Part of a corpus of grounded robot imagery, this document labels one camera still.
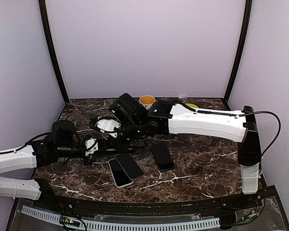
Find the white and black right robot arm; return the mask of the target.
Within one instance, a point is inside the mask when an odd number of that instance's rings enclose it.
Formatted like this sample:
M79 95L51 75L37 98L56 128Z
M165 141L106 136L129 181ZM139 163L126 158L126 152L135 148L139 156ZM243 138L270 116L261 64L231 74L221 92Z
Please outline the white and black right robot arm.
M265 152L261 150L255 119L258 112L252 107L221 111L189 107L180 100L158 100L146 108L124 93L110 105L109 111L121 123L114 130L119 142L156 134L194 134L236 142L243 192L237 197L236 205L246 209L254 202Z

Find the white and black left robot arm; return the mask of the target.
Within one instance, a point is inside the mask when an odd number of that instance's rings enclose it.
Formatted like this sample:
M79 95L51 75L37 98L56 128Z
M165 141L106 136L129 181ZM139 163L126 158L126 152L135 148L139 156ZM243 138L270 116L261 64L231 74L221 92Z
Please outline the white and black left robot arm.
M1 177L1 174L45 167L58 162L59 158L82 158L88 164L90 156L98 150L98 141L97 138L82 141L74 123L61 120L53 123L50 132L37 135L23 146L1 151L0 197L39 200L48 210L54 210L58 198L52 195L52 188L46 180L17 180Z

